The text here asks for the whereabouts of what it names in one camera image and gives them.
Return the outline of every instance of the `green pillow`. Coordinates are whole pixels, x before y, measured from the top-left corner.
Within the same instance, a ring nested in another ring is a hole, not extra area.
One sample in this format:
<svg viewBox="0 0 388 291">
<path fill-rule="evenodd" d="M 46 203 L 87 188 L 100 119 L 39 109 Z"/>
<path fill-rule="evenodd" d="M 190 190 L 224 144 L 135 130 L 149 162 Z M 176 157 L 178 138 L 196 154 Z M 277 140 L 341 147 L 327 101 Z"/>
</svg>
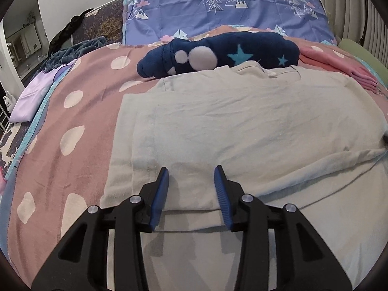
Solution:
<svg viewBox="0 0 388 291">
<path fill-rule="evenodd" d="M 353 40 L 348 39 L 342 40 L 339 43 L 338 47 L 356 57 L 361 58 L 366 63 L 368 63 L 381 77 L 385 86 L 388 87 L 388 69 L 369 51 L 367 51 L 365 48 L 363 48 L 361 45 L 357 44 Z"/>
</svg>

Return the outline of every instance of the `purple fabric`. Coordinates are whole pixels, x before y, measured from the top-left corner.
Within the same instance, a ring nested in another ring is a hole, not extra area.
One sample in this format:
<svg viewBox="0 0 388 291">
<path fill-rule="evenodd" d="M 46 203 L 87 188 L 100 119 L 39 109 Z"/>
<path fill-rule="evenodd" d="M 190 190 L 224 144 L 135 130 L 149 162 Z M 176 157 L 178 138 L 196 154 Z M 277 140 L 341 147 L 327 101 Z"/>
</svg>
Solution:
<svg viewBox="0 0 388 291">
<path fill-rule="evenodd" d="M 43 71 L 39 72 L 20 95 L 9 121 L 31 121 L 49 91 L 54 79 L 57 75 L 61 74 L 64 67 L 69 67 L 69 65 L 62 65 L 49 73 L 44 73 Z"/>
<path fill-rule="evenodd" d="M 336 43 L 319 0 L 123 0 L 123 44 L 197 36 L 221 25 Z"/>
</svg>

